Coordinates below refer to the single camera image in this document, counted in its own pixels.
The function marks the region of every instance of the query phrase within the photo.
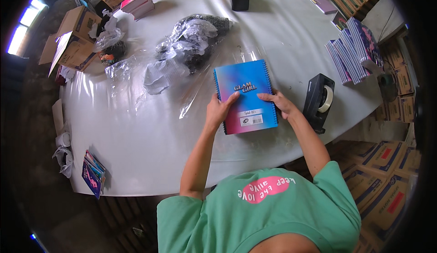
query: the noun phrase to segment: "pink notebook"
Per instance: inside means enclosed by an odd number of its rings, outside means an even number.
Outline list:
[[[336,13],[337,8],[330,0],[311,0],[324,14]]]

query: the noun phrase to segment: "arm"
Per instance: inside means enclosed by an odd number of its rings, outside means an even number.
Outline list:
[[[274,102],[281,110],[282,118],[288,120],[298,138],[309,172],[314,178],[331,160],[328,151],[299,109],[281,92],[274,93],[275,95],[258,94],[258,97],[263,101]]]
[[[180,178],[179,194],[203,200],[206,177],[211,163],[212,144],[220,124],[225,120],[231,105],[240,96],[239,92],[232,94],[225,102],[221,102],[214,94],[206,110],[206,122],[193,151],[185,163]]]

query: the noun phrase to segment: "hand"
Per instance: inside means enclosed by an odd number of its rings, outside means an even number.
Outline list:
[[[212,95],[211,101],[206,107],[205,127],[212,128],[216,131],[228,115],[229,108],[237,101],[239,96],[240,92],[237,91],[233,93],[228,100],[220,101],[216,93]]]
[[[273,101],[281,110],[281,116],[283,119],[288,119],[288,116],[292,111],[297,110],[296,105],[294,105],[291,101],[289,101],[284,95],[276,89],[273,89],[273,93],[275,95],[270,95],[267,93],[257,94],[259,99],[263,101]]]

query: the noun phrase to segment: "pink heart print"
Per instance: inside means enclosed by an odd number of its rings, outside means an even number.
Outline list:
[[[243,191],[238,190],[238,197],[251,204],[258,204],[269,195],[286,191],[291,182],[296,184],[292,178],[280,176],[264,177],[250,182],[243,188]]]

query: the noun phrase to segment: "spiral notebook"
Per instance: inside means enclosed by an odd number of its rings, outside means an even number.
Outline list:
[[[240,92],[240,97],[223,122],[225,134],[277,127],[274,103],[262,101],[257,96],[257,93],[272,94],[270,76],[263,59],[217,67],[214,79],[221,101],[226,101],[236,91]]]

